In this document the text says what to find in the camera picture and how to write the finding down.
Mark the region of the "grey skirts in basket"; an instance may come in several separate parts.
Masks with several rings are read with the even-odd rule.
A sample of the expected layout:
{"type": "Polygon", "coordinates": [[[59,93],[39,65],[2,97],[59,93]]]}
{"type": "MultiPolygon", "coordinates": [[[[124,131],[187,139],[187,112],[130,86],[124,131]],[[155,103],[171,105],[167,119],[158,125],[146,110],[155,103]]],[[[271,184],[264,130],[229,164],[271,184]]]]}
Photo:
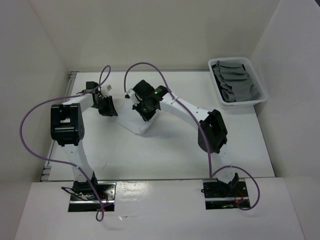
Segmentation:
{"type": "Polygon", "coordinates": [[[259,90],[243,64],[218,60],[211,69],[225,102],[247,102],[260,97],[259,90]]]}

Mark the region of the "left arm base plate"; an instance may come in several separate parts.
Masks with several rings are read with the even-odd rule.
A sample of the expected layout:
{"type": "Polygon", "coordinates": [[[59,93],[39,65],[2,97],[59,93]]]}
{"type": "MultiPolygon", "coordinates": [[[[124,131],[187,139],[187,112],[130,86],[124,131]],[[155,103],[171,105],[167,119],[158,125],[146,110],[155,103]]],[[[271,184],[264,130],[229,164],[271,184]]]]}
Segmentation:
{"type": "Polygon", "coordinates": [[[70,195],[68,212],[96,212],[100,209],[100,200],[104,212],[115,209],[116,183],[99,181],[94,185],[98,197],[88,183],[74,182],[72,187],[62,187],[70,195]]]}

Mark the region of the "white plastic basket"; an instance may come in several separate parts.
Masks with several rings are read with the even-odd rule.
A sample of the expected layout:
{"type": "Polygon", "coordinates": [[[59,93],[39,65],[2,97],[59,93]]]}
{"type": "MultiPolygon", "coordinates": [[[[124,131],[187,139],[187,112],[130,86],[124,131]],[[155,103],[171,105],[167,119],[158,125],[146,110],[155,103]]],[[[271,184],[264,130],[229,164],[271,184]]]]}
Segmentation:
{"type": "Polygon", "coordinates": [[[252,66],[250,60],[246,57],[222,57],[222,58],[215,58],[215,59],[210,59],[208,61],[208,67],[210,70],[210,74],[212,77],[212,81],[215,87],[215,90],[218,95],[218,99],[220,102],[220,105],[224,109],[231,109],[231,108],[240,108],[240,107],[251,107],[254,106],[258,103],[265,102],[267,100],[267,92],[263,88],[263,84],[261,83],[254,67],[252,66]],[[228,63],[240,63],[244,65],[245,70],[249,73],[249,75],[252,77],[254,85],[257,87],[260,97],[256,100],[251,100],[251,101],[241,101],[241,102],[225,102],[222,98],[221,92],[218,88],[217,81],[215,80],[212,66],[217,62],[217,61],[223,61],[223,62],[228,62],[228,63]]]}

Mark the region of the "white skirt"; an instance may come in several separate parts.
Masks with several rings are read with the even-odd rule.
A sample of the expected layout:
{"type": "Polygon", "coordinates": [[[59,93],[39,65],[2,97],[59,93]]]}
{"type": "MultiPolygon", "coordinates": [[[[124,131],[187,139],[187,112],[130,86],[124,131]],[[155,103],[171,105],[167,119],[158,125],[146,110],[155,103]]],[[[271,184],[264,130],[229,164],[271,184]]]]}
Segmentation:
{"type": "Polygon", "coordinates": [[[143,135],[158,117],[158,113],[151,120],[144,121],[137,111],[132,110],[132,106],[132,101],[125,99],[121,108],[117,111],[118,116],[115,118],[115,121],[133,134],[143,135]]]}

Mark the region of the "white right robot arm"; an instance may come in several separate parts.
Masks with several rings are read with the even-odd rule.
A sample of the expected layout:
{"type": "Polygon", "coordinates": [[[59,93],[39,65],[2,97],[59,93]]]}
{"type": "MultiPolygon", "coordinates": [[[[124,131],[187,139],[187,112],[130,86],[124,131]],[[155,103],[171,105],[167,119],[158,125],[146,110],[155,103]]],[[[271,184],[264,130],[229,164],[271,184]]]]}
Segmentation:
{"type": "Polygon", "coordinates": [[[227,128],[220,111],[208,111],[179,98],[169,88],[160,85],[154,88],[145,80],[138,82],[126,92],[133,102],[132,109],[139,113],[145,122],[151,121],[157,112],[170,113],[197,130],[198,146],[207,153],[209,176],[212,170],[212,155],[219,155],[227,144],[227,128]]]}

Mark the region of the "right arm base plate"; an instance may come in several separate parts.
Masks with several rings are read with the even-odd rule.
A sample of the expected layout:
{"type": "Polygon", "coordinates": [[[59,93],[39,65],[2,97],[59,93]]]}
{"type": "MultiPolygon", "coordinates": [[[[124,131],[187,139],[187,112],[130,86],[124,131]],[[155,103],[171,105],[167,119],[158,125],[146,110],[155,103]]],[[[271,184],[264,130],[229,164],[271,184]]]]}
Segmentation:
{"type": "Polygon", "coordinates": [[[246,182],[241,179],[230,192],[222,190],[216,180],[204,181],[201,192],[206,210],[247,209],[251,207],[246,182]]]}

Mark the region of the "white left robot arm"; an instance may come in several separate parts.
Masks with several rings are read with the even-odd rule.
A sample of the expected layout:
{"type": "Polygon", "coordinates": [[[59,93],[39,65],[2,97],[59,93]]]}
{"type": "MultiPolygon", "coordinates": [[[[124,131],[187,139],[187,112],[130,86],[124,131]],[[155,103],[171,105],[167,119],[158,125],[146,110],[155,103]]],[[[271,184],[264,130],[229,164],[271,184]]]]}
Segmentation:
{"type": "Polygon", "coordinates": [[[86,82],[86,89],[76,97],[50,108],[50,135],[66,153],[74,175],[73,191],[88,200],[98,197],[100,188],[94,170],[90,167],[83,147],[85,126],[83,112],[89,108],[98,110],[104,117],[118,115],[113,98],[112,87],[98,87],[94,81],[86,82]]]}

